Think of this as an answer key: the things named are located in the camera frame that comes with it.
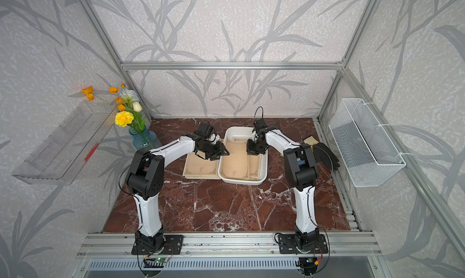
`brown marble surface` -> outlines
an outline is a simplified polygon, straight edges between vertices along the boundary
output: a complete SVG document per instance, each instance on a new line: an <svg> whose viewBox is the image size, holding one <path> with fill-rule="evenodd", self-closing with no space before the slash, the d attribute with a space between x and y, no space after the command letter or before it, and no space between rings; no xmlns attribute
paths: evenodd
<svg viewBox="0 0 465 278"><path fill-rule="evenodd" d="M184 133L194 132L203 119L157 119L150 130L163 144ZM251 118L208 119L224 137L231 126L252 126ZM270 118L267 125L277 128L294 141L310 135L318 139L311 118ZM268 176L258 186L225 183L222 180L189 180L182 176L186 157L165 169L159 196L160 219L165 232L182 231L294 231L295 199L284 176L283 158L274 149L268 153ZM319 164L317 182L331 179L326 166ZM315 189L315 215L320 228L350 230L339 194L332 180ZM121 192L104 228L105 232L134 232L138 228L134 199Z"/></svg>

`black glove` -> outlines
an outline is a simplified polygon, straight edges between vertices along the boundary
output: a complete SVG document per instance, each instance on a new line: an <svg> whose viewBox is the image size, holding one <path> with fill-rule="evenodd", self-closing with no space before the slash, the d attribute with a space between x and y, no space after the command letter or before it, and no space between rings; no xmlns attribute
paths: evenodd
<svg viewBox="0 0 465 278"><path fill-rule="evenodd" d="M326 146L324 143L316 143L311 147L313 149L313 155L315 160L318 162L323 162L329 169L337 171L339 165L339 159L334 155L333 152Z"/></svg>

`transparent plastic shelf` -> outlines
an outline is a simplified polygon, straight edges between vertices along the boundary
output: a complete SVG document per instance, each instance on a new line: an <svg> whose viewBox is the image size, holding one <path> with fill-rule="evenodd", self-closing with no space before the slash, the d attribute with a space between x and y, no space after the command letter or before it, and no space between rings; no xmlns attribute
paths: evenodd
<svg viewBox="0 0 465 278"><path fill-rule="evenodd" d="M82 102L16 170L29 184L70 185L113 125L115 107Z"/></svg>

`yellow sponge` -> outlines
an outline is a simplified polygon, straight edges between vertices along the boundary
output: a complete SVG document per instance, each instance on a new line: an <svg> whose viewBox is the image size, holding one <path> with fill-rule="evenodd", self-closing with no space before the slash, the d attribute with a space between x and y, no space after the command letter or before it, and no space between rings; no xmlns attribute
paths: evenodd
<svg viewBox="0 0 465 278"><path fill-rule="evenodd" d="M319 143L319 141L317 141L313 136L309 136L308 138L306 138L304 140L304 143L306 143L307 145L313 146L313 145Z"/></svg>

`wall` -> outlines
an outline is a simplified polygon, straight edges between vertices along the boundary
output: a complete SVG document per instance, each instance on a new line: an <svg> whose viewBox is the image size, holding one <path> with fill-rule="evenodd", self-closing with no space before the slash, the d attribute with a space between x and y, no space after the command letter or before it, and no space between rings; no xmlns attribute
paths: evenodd
<svg viewBox="0 0 465 278"><path fill-rule="evenodd" d="M90 1L123 61L336 62L368 0ZM237 72L131 74L162 117L318 115L335 75Z"/></svg>
<svg viewBox="0 0 465 278"><path fill-rule="evenodd" d="M0 276L65 277L85 235L99 232L132 158L112 128L70 186L28 185L12 171L83 101L121 79L73 0L0 0Z"/></svg>
<svg viewBox="0 0 465 278"><path fill-rule="evenodd" d="M349 63L462 224L464 1L381 0ZM329 120L345 97L353 94L342 82L323 118L328 136ZM403 171L373 188L354 188L341 173L394 277L465 277L465 265Z"/></svg>

